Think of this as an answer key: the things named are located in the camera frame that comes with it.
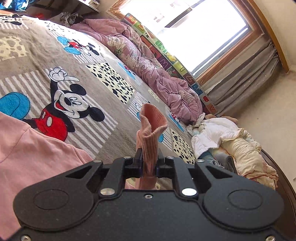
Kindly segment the pink child sweatshirt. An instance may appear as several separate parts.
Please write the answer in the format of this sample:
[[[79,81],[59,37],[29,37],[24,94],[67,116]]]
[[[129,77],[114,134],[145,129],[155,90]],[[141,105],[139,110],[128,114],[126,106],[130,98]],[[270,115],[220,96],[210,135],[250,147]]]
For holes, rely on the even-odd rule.
[[[133,156],[138,148],[154,152],[168,120],[152,104],[144,104],[139,120],[121,114],[117,130],[98,154],[90,156],[82,148],[48,137],[27,123],[1,114],[1,238],[19,228],[13,200],[24,188],[84,165],[93,160],[110,164],[114,159]]]

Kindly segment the white padded jacket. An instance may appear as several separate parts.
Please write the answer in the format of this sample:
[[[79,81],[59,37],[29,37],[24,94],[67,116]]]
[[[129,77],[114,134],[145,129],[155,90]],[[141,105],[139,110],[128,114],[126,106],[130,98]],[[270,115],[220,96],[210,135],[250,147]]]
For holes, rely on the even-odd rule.
[[[192,136],[191,145],[196,158],[210,149],[218,149],[222,142],[234,140],[243,133],[243,129],[229,118],[204,117],[201,114],[194,125],[186,126]]]

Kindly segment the cream rumpled quilt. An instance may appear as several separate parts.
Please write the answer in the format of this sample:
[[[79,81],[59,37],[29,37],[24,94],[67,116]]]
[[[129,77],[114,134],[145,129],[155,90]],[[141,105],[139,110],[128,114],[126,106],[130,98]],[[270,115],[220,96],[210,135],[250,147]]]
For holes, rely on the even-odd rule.
[[[221,146],[234,159],[240,176],[276,190],[278,174],[261,155],[262,147],[248,131],[242,129],[234,140],[223,141]]]

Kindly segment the grey curtain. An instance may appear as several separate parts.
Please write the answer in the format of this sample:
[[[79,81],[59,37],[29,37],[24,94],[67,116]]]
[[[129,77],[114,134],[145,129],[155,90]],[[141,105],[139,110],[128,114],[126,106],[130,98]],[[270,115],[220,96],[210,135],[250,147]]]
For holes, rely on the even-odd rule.
[[[261,36],[202,85],[215,115],[235,116],[278,76],[282,66],[271,39]]]

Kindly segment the Mickey Mouse fleece blanket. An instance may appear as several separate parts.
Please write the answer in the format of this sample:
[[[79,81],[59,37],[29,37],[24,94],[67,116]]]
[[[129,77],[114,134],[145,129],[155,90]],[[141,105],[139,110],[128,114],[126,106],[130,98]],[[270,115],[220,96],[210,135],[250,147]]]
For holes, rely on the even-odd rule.
[[[194,163],[187,134],[168,106],[138,77],[126,76],[102,44],[49,21],[1,16],[1,114],[93,157],[117,130],[119,116],[139,120],[144,103],[168,118],[161,150]]]

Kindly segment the colourful alphabet headboard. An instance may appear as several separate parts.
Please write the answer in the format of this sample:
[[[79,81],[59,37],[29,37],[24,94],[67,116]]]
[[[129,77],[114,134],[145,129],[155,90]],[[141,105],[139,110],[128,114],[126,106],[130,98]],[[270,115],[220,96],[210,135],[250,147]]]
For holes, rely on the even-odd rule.
[[[163,43],[152,32],[141,24],[132,14],[127,13],[122,21],[130,25],[140,36],[141,40],[151,50],[152,54],[169,73],[170,76],[184,79],[188,85],[199,96],[205,113],[217,114],[217,109],[208,95],[194,79],[192,74],[183,66],[183,64],[172,54],[170,54]]]

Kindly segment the crumpled purple quilt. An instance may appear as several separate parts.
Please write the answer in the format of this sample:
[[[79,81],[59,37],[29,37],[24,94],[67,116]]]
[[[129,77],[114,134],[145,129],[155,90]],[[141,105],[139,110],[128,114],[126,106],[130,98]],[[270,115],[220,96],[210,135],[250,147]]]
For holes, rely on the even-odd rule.
[[[85,19],[71,28],[86,33],[105,45],[140,77],[184,124],[196,122],[203,113],[196,92],[185,80],[172,77],[166,72],[131,26],[111,19]]]

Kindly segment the black side desk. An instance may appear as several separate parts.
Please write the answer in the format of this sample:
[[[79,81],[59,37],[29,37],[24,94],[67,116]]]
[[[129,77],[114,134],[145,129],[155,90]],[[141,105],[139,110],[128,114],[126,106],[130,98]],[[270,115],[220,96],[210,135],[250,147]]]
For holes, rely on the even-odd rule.
[[[50,1],[33,1],[26,8],[28,16],[36,17],[42,20],[48,20],[60,13],[78,13],[83,17],[100,13],[98,6],[92,6],[91,1],[75,0],[50,0]]]

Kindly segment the blue plastic bag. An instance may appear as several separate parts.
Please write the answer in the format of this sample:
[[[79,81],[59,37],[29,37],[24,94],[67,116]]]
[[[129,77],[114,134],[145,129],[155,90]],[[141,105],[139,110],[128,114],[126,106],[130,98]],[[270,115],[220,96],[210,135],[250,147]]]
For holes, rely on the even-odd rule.
[[[24,11],[30,4],[34,2],[35,0],[2,0],[0,9],[11,11]]]

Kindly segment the window with wooden frame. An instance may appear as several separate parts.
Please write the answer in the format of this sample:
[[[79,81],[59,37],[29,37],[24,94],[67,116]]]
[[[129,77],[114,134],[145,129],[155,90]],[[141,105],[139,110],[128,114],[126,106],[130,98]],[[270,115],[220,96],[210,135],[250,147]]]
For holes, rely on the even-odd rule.
[[[107,13],[140,21],[201,85],[264,32],[247,1],[115,1]]]

